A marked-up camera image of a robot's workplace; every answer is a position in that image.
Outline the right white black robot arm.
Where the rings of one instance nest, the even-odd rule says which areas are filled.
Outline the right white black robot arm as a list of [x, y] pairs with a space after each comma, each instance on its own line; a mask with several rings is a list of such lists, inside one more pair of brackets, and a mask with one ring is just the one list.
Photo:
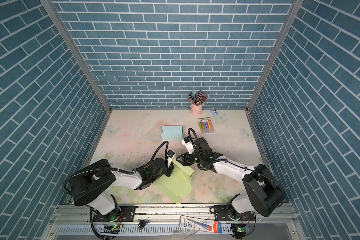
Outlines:
[[236, 194], [227, 203], [227, 212], [232, 219], [238, 219], [243, 213], [255, 210], [263, 217], [270, 214], [284, 201], [285, 190], [271, 171], [263, 164], [247, 166], [214, 152], [205, 138], [182, 140], [187, 152], [177, 158], [183, 166], [198, 165], [202, 171], [222, 174], [243, 184], [246, 195]]

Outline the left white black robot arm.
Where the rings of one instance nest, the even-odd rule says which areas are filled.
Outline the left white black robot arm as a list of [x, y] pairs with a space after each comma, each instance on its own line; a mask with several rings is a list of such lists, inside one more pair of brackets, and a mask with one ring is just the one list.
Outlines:
[[69, 176], [62, 189], [73, 197], [75, 206], [89, 206], [105, 216], [118, 209], [116, 197], [106, 193], [108, 188], [148, 188], [163, 175], [171, 176], [175, 158], [174, 155], [156, 158], [133, 171], [113, 168], [108, 160], [102, 159]]

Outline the light green paper box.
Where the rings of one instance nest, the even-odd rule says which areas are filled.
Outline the light green paper box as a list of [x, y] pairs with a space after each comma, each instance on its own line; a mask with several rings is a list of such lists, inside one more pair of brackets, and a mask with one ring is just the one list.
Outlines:
[[187, 197], [192, 190], [195, 171], [191, 167], [183, 166], [173, 158], [174, 170], [170, 177], [163, 175], [154, 182], [155, 186], [175, 204], [181, 204], [182, 198]]

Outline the light blue paper box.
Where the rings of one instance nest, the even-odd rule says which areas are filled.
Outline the light blue paper box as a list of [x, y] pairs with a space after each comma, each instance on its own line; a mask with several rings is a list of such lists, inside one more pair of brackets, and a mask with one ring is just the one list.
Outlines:
[[184, 139], [184, 126], [163, 125], [161, 132], [162, 141], [181, 141]]

